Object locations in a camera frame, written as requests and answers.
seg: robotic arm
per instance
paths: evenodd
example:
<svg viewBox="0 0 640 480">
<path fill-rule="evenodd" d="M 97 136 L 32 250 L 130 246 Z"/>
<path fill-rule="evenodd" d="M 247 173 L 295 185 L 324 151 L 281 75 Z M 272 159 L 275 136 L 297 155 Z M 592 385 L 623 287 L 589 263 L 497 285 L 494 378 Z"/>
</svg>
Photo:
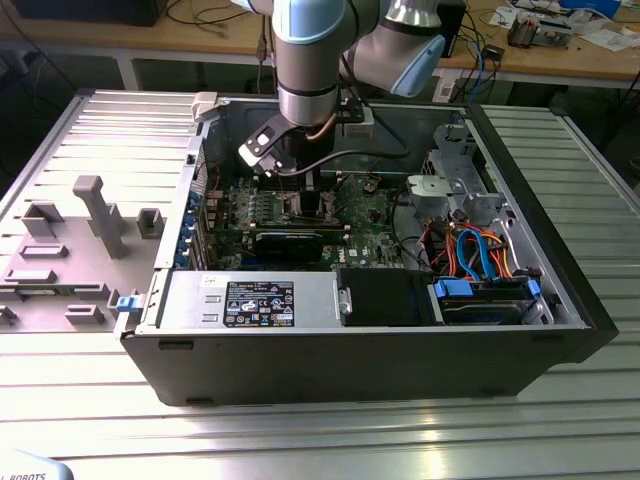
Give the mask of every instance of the robotic arm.
<svg viewBox="0 0 640 480">
<path fill-rule="evenodd" d="M 391 0 L 391 5 L 390 0 L 233 1 L 271 16 L 280 103 L 280 114 L 249 137 L 239 153 L 257 173 L 271 176 L 282 164 L 270 152 L 282 140 L 296 158 L 294 174 L 307 174 L 302 191 L 313 190 L 319 176 L 319 169 L 314 173 L 308 167 L 333 149 L 334 136 L 327 130 L 358 121 L 340 110 L 341 57 L 348 67 L 345 71 L 342 65 L 343 74 L 413 97 L 431 77 L 445 45 L 438 35 L 437 0 Z"/>
</svg>

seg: warning label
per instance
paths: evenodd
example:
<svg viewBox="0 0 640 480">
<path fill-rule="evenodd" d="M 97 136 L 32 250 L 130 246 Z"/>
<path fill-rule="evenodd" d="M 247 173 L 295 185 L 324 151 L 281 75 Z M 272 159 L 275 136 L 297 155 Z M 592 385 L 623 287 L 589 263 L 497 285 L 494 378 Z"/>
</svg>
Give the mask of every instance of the warning label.
<svg viewBox="0 0 640 480">
<path fill-rule="evenodd" d="M 293 327 L 293 282 L 229 282 L 227 327 Z"/>
</svg>

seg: circuit board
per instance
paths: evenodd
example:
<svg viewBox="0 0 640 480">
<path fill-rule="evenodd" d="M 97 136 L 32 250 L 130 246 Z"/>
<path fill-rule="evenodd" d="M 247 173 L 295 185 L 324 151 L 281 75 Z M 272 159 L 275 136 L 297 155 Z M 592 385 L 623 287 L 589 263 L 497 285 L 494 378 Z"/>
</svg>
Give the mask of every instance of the circuit board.
<svg viewBox="0 0 640 480">
<path fill-rule="evenodd" d="M 388 190 L 379 179 L 347 175 L 321 193 L 314 217 L 299 212 L 295 191 L 262 190 L 238 179 L 225 191 L 207 195 L 209 257 L 212 270 L 306 270 L 404 268 L 390 228 Z M 256 238 L 264 232 L 312 234 L 322 238 L 314 262 L 264 263 L 256 259 Z"/>
</svg>

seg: motherboard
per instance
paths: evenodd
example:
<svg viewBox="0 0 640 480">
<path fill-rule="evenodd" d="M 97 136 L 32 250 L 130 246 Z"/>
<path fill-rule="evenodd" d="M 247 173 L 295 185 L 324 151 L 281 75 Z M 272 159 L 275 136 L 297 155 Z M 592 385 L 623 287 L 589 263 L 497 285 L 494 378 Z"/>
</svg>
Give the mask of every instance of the motherboard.
<svg viewBox="0 0 640 480">
<path fill-rule="evenodd" d="M 208 192 L 210 269 L 403 268 L 390 226 L 392 188 L 378 188 L 381 178 L 368 174 L 324 180 L 314 216 L 301 213 L 300 193 L 282 182 L 240 178 Z"/>
</svg>

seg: desk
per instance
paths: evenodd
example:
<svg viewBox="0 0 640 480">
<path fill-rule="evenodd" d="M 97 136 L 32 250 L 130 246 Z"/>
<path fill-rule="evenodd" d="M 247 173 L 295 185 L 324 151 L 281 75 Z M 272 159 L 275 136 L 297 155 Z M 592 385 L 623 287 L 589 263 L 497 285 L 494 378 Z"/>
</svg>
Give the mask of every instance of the desk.
<svg viewBox="0 0 640 480">
<path fill-rule="evenodd" d="M 496 75 L 498 80 L 628 88 L 640 69 L 640 49 L 627 48 L 619 52 L 611 52 L 578 36 L 571 39 L 567 49 L 510 47 L 507 43 L 507 29 L 487 25 L 491 19 L 490 10 L 504 5 L 504 2 L 501 0 L 470 0 L 469 4 L 476 27 L 484 35 L 487 43 L 505 49 L 502 65 Z M 620 9 L 616 15 L 616 21 L 640 22 L 640 12 Z M 470 25 L 469 20 L 465 19 L 464 24 Z M 619 29 L 621 26 L 621 24 L 614 23 L 609 25 L 612 30 Z M 443 71 L 439 75 L 441 81 L 437 90 L 443 89 L 448 92 L 451 90 L 453 81 L 469 74 L 468 69 L 473 68 L 474 60 L 465 43 L 458 41 L 451 58 L 442 59 L 438 66 Z"/>
<path fill-rule="evenodd" d="M 195 1 L 196 5 L 202 8 L 226 4 L 226 0 Z M 501 4 L 501 0 L 470 0 L 471 14 L 478 29 L 487 37 L 488 42 L 506 49 L 502 66 L 496 75 L 498 80 L 627 88 L 640 68 L 640 50 L 610 52 L 579 37 L 571 40 L 567 50 L 545 47 L 522 50 L 508 47 L 507 30 L 487 26 L 479 18 L 485 9 L 495 9 Z M 227 16 L 227 13 L 239 11 L 237 7 L 231 7 L 222 12 Z M 20 27 L 46 52 L 114 58 L 118 63 L 124 87 L 128 90 L 140 89 L 133 59 L 257 64 L 255 50 L 260 21 L 256 15 L 244 15 L 231 20 L 228 22 L 228 38 L 220 38 L 195 26 L 176 23 L 166 16 L 163 16 L 155 27 L 148 28 L 23 20 L 18 17 L 13 6 L 10 7 L 10 12 Z M 190 20 L 189 2 L 182 2 L 172 13 L 178 18 Z M 489 14 L 483 15 L 485 21 L 490 18 Z M 640 21 L 640 13 L 621 9 L 616 19 Z M 0 50 L 33 50 L 1 14 Z M 458 42 L 454 55 L 442 59 L 434 73 L 441 79 L 434 100 L 447 101 L 452 82 L 468 75 L 469 69 L 473 66 L 474 60 L 465 44 Z"/>
</svg>

